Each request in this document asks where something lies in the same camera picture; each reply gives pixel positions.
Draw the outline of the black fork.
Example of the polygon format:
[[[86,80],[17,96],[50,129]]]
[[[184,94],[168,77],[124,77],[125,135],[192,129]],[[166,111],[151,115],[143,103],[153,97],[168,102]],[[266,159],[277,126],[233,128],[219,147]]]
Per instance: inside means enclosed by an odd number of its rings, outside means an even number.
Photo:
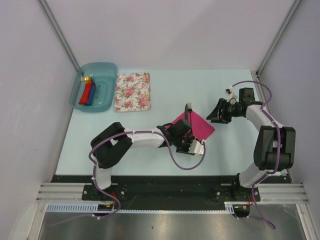
[[[192,103],[191,102],[187,103],[187,112],[188,112],[188,121],[192,125],[192,112],[193,112],[193,109],[192,109]]]

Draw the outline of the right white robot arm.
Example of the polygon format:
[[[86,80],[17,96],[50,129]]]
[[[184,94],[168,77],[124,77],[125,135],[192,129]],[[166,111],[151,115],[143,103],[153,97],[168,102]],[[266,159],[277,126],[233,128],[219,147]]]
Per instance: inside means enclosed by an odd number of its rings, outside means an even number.
[[[206,120],[229,124],[233,118],[244,117],[258,131],[253,163],[236,175],[230,188],[234,200],[245,201],[263,180],[293,166],[296,130],[276,121],[263,103],[255,99],[253,88],[241,88],[238,97],[235,97],[231,88],[226,89],[226,94],[228,98],[220,98]]]

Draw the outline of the black knife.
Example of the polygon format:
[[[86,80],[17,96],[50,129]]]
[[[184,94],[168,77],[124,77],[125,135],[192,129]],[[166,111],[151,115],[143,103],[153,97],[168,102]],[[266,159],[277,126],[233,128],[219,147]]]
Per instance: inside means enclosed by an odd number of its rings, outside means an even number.
[[[188,103],[185,105],[185,107],[184,107],[184,118],[188,121],[189,120],[189,112],[188,112],[188,108],[189,107],[189,105],[188,105]]]

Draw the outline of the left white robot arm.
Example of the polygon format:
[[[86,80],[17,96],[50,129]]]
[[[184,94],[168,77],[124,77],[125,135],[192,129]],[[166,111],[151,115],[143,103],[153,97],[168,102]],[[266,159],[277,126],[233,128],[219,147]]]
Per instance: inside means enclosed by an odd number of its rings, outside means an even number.
[[[119,163],[129,149],[176,147],[176,152],[203,155],[204,146],[193,135],[187,119],[159,125],[149,130],[130,130],[115,122],[96,136],[90,143],[89,159],[93,162],[93,194],[105,200],[111,193],[112,168]]]

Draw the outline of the magenta paper napkin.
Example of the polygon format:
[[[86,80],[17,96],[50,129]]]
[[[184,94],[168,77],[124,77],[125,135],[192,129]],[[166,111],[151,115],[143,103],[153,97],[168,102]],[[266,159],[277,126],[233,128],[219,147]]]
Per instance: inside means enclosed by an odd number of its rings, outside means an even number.
[[[215,131],[215,128],[195,111],[188,113],[188,119],[193,135],[199,140],[207,140]]]

